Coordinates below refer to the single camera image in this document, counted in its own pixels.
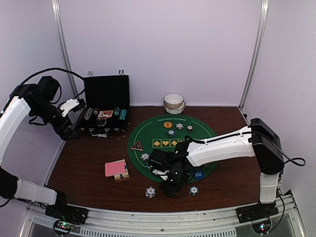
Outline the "blue small blind button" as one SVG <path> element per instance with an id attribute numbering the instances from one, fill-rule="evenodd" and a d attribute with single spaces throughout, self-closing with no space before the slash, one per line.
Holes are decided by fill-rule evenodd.
<path id="1" fill-rule="evenodd" d="M 194 173 L 194 178 L 196 180 L 201 180 L 204 178 L 204 173 L 202 171 L 197 171 Z"/>

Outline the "blue tan ten chip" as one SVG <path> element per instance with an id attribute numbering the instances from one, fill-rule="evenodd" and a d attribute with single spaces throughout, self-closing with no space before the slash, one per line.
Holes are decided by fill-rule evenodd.
<path id="1" fill-rule="evenodd" d="M 150 158 L 150 155 L 148 153 L 142 153 L 140 156 L 140 159 L 142 161 L 148 160 Z"/>

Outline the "green blue chip top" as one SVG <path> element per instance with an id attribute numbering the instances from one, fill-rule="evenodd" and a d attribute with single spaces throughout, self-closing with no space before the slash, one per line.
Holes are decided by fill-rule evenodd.
<path id="1" fill-rule="evenodd" d="M 167 135 L 168 135 L 169 137 L 174 137 L 174 136 L 176 136 L 176 132 L 175 132 L 174 130 L 168 130 L 168 131 L 167 131 Z"/>

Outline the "brown black chip top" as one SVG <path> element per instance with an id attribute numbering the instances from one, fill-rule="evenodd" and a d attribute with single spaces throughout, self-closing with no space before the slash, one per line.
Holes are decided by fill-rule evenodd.
<path id="1" fill-rule="evenodd" d="M 189 131 L 189 132 L 191 132 L 191 131 L 193 131 L 193 126 L 191 126 L 191 125 L 188 125 L 187 127 L 186 127 L 186 130 L 187 131 Z"/>

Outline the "white blue chip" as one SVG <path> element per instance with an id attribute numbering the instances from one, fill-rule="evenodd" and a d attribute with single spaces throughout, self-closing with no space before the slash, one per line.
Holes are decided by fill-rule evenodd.
<path id="1" fill-rule="evenodd" d="M 177 130 L 182 130 L 184 128 L 184 125 L 182 123 L 177 123 L 175 127 Z"/>

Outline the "red black all-in triangle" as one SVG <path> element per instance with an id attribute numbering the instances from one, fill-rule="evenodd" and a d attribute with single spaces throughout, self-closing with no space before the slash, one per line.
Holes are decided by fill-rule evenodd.
<path id="1" fill-rule="evenodd" d="M 134 150 L 134 151 L 143 151 L 143 146 L 141 144 L 140 141 L 136 142 L 135 144 L 133 144 L 131 147 L 130 147 L 131 150 Z"/>

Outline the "orange round button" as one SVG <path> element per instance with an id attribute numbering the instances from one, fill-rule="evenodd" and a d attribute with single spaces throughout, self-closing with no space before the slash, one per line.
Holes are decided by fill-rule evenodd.
<path id="1" fill-rule="evenodd" d="M 173 126 L 173 124 L 172 124 L 171 122 L 167 121 L 167 122 L 165 122 L 165 123 L 163 124 L 163 126 L 164 126 L 165 128 L 171 128 L 171 127 Z"/>

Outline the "red-backed card deck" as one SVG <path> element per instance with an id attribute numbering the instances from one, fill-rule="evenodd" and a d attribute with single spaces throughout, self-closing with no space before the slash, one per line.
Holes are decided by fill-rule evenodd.
<path id="1" fill-rule="evenodd" d="M 111 177 L 125 173 L 125 161 L 118 160 L 114 162 L 105 163 L 105 176 Z"/>

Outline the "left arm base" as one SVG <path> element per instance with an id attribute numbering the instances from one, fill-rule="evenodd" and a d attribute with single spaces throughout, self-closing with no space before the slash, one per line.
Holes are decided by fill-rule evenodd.
<path id="1" fill-rule="evenodd" d="M 45 209 L 45 215 L 56 219 L 65 220 L 72 224 L 84 225 L 88 216 L 88 209 L 71 205 L 68 205 L 66 209 L 61 209 L 49 205 Z"/>

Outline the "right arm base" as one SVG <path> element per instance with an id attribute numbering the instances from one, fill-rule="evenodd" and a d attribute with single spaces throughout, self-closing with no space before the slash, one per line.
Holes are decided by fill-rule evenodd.
<path id="1" fill-rule="evenodd" d="M 261 204 L 239 207 L 236 209 L 239 223 L 253 222 L 277 215 L 279 210 L 275 203 Z"/>

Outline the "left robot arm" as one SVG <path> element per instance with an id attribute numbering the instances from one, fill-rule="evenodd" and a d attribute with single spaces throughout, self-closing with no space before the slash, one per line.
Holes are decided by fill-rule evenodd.
<path id="1" fill-rule="evenodd" d="M 71 139 L 77 131 L 69 112 L 76 112 L 85 106 L 83 99 L 72 98 L 55 107 L 53 99 L 61 86 L 51 76 L 44 76 L 35 84 L 21 84 L 11 93 L 10 98 L 0 113 L 0 156 L 3 157 L 18 126 L 25 117 L 34 120 L 40 117 L 42 125 L 51 124 L 55 133 L 64 141 Z M 66 195 L 62 191 L 36 185 L 22 180 L 3 168 L 0 170 L 0 196 L 6 200 L 23 199 L 48 205 L 60 219 L 71 215 Z"/>

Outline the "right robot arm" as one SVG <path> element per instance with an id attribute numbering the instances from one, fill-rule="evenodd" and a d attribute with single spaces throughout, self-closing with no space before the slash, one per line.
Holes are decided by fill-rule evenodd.
<path id="1" fill-rule="evenodd" d="M 196 167 L 241 157 L 257 158 L 261 172 L 260 195 L 253 214 L 263 218 L 272 210 L 276 199 L 284 159 L 279 136 L 259 118 L 252 119 L 249 126 L 240 130 L 213 138 L 197 140 L 186 136 L 173 152 L 163 155 L 162 167 L 167 174 L 160 188 L 166 196 L 174 197 Z"/>

